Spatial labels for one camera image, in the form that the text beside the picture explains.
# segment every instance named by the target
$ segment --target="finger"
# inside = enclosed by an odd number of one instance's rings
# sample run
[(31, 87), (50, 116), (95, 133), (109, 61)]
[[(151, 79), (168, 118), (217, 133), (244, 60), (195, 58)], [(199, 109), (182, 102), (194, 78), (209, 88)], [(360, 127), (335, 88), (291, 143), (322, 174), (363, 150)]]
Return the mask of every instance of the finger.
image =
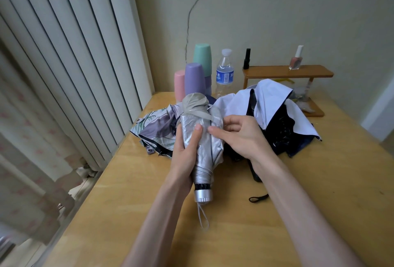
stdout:
[(214, 126), (209, 126), (208, 132), (216, 138), (222, 139), (227, 143), (229, 143), (234, 134)]
[(232, 114), (232, 115), (225, 116), (223, 119), (223, 122), (225, 125), (236, 124), (236, 125), (242, 126), (244, 118), (245, 118), (245, 115)]
[(203, 135), (203, 127), (200, 124), (197, 124), (194, 127), (193, 133), (191, 134), (189, 145), (187, 149), (191, 149), (193, 151), (197, 150), (198, 143)]
[(174, 150), (182, 151), (184, 149), (185, 145), (183, 144), (182, 125), (179, 123), (179, 125), (176, 127)]
[(241, 125), (237, 125), (237, 124), (225, 125), (224, 130), (228, 132), (239, 132), (239, 130), (241, 130)]

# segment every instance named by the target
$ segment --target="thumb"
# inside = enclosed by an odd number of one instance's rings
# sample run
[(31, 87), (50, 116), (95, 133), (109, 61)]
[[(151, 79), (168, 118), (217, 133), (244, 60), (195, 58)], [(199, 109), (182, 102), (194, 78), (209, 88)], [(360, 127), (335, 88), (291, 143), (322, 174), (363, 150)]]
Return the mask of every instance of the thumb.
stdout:
[(197, 124), (194, 127), (193, 133), (191, 134), (189, 145), (187, 149), (197, 150), (198, 143), (200, 142), (201, 136), (203, 135), (203, 127)]
[(215, 126), (209, 126), (208, 132), (209, 132), (209, 134), (215, 136), (216, 138), (222, 139), (227, 143), (230, 141), (232, 135), (234, 134), (234, 133), (225, 131), (225, 130), (220, 129), (219, 127), (215, 127)]

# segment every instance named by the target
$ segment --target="blue label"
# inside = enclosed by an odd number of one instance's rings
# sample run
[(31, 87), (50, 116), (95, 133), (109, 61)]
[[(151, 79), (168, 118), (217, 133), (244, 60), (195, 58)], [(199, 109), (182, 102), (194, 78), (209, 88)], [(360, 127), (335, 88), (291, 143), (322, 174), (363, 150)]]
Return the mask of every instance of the blue label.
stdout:
[(230, 84), (233, 82), (234, 71), (232, 72), (219, 72), (216, 71), (216, 83), (219, 84)]

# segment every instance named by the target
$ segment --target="person's right hand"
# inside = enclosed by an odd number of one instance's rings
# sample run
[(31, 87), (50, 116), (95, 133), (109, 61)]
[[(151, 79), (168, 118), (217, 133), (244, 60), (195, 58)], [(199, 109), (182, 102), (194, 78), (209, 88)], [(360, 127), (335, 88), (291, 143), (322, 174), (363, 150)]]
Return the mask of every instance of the person's right hand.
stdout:
[(258, 156), (276, 156), (253, 116), (229, 115), (224, 119), (224, 130), (210, 126), (208, 132), (228, 143), (234, 151), (250, 160)]

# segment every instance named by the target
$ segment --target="forearm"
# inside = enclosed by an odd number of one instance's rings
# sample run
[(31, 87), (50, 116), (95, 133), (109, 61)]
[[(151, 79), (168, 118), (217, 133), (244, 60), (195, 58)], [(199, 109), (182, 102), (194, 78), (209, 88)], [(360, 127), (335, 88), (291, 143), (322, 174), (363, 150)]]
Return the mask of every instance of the forearm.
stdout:
[(363, 266), (278, 157), (259, 158), (253, 168), (263, 180), (303, 266)]
[(179, 184), (167, 177), (122, 267), (165, 265), (183, 201)]

